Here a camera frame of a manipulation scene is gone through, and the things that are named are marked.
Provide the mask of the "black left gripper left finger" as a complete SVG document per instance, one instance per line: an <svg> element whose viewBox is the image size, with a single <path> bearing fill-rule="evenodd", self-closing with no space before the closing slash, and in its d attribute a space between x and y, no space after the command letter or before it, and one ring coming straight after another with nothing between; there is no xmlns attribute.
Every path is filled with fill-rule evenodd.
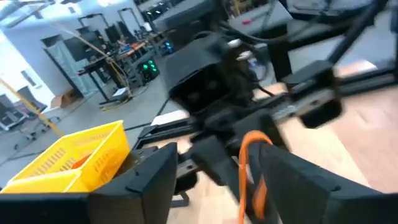
<svg viewBox="0 0 398 224"><path fill-rule="evenodd" d="M174 192L174 175L130 170L92 192L0 195L0 224L166 224Z"/></svg>

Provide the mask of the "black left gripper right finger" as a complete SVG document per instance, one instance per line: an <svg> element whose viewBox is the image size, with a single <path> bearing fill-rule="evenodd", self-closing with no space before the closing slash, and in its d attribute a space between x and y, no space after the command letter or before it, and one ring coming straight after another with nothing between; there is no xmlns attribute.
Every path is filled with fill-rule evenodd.
<svg viewBox="0 0 398 224"><path fill-rule="evenodd" d="M398 224L398 193L384 194L273 145L259 159L283 224Z"/></svg>

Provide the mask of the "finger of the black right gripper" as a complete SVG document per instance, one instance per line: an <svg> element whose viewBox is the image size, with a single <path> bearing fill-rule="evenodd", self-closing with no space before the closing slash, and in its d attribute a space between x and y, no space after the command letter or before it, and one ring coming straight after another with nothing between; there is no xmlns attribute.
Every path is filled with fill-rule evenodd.
<svg viewBox="0 0 398 224"><path fill-rule="evenodd" d="M243 137L248 131L258 130L265 133L273 142L273 145L288 149L283 135L280 133L271 113L266 109L257 110L233 124L233 130L237 137Z"/></svg>
<svg viewBox="0 0 398 224"><path fill-rule="evenodd" d="M202 139L188 150L189 158L215 184L227 186L235 199L240 199L238 165L216 137Z"/></svg>

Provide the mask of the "yellow plastic basket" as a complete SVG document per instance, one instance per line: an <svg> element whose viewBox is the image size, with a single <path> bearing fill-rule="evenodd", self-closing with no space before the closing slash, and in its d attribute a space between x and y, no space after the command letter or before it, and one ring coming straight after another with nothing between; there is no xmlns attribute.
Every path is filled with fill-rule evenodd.
<svg viewBox="0 0 398 224"><path fill-rule="evenodd" d="M16 174L0 194L92 192L113 179L129 152L122 120L69 134ZM71 169L87 154L79 169Z"/></svg>

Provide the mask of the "computer with green lights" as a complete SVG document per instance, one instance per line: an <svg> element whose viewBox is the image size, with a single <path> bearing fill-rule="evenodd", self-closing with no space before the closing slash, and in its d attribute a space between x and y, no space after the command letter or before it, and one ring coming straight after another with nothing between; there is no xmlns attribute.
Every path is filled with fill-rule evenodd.
<svg viewBox="0 0 398 224"><path fill-rule="evenodd" d="M142 77L144 84L149 83L160 74L160 70L153 58L140 63L137 66L137 69Z"/></svg>

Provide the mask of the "brown cardboard box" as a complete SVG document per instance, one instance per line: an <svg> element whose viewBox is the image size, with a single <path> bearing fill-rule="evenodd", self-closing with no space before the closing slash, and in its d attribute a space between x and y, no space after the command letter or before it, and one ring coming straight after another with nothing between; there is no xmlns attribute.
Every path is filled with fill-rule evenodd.
<svg viewBox="0 0 398 224"><path fill-rule="evenodd" d="M51 109L66 108L79 99L79 97L80 95L74 89L68 90L51 100Z"/></svg>

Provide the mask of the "grey fabric screen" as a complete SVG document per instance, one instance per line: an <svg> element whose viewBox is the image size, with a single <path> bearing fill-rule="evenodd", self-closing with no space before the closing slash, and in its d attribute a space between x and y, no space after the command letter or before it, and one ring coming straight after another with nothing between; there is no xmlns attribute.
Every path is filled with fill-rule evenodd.
<svg viewBox="0 0 398 224"><path fill-rule="evenodd" d="M87 59L76 61L64 41L58 41L45 49L60 66L65 78L72 82L71 86L74 89L78 90L84 97L89 97L98 92L98 88L87 73L78 74L78 72L83 71L85 65L88 65Z"/></svg>

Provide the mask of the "black aluminium table frame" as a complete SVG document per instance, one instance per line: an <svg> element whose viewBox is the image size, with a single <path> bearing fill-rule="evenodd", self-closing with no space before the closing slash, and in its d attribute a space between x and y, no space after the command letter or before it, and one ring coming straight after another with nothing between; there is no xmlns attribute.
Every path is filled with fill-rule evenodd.
<svg viewBox="0 0 398 224"><path fill-rule="evenodd" d="M376 16L386 8L388 2L389 0L371 0L371 2L365 6L364 11L354 21L349 23L349 29L344 40L334 49L330 57L326 60L332 62L335 67L337 61L339 61L343 54L353 45L354 41L363 33L365 28L373 23ZM255 38L232 28L225 22L220 22L219 29L212 31L209 34L211 33L224 34L233 39L240 39L248 44L262 45L260 40L256 40ZM392 73L393 69L391 67L387 67L381 70L356 73L353 76L346 78L335 76L338 79L341 99L345 96L364 93L395 84L396 79L393 77ZM141 135L138 137L135 144L135 148L139 149L145 144L180 137L186 134L192 135L193 142L197 142L210 136L215 136L203 134L200 129L195 126L194 121L193 116L190 116L189 114L189 117L185 119L151 126L141 132ZM239 138L234 138L231 142L226 144L236 144L238 139Z"/></svg>

